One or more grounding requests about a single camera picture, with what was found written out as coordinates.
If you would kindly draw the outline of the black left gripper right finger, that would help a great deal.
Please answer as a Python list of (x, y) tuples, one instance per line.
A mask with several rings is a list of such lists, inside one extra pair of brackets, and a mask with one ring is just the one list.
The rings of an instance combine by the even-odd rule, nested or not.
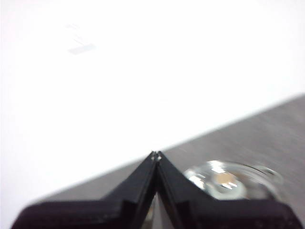
[(158, 193), (176, 229), (299, 229), (293, 210), (276, 200), (217, 200), (157, 153)]

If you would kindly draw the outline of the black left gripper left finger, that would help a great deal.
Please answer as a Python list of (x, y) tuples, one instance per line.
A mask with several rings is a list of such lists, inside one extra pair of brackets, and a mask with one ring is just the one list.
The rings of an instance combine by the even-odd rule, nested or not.
[(109, 194), (96, 200), (47, 201), (26, 207), (14, 229), (139, 229), (156, 193), (157, 153), (151, 152)]

